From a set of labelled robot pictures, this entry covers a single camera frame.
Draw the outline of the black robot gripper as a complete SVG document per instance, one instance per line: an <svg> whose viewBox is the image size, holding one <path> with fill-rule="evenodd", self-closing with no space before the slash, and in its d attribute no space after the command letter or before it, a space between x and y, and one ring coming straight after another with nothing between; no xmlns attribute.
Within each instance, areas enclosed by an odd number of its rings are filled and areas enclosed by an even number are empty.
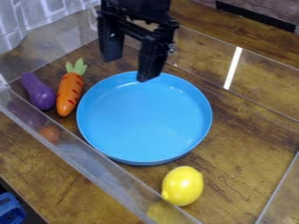
<svg viewBox="0 0 299 224"><path fill-rule="evenodd" d="M161 75L174 51L179 23L169 15L173 0L102 0L98 11L98 39L103 60L123 57L126 35L142 41L137 80Z"/></svg>

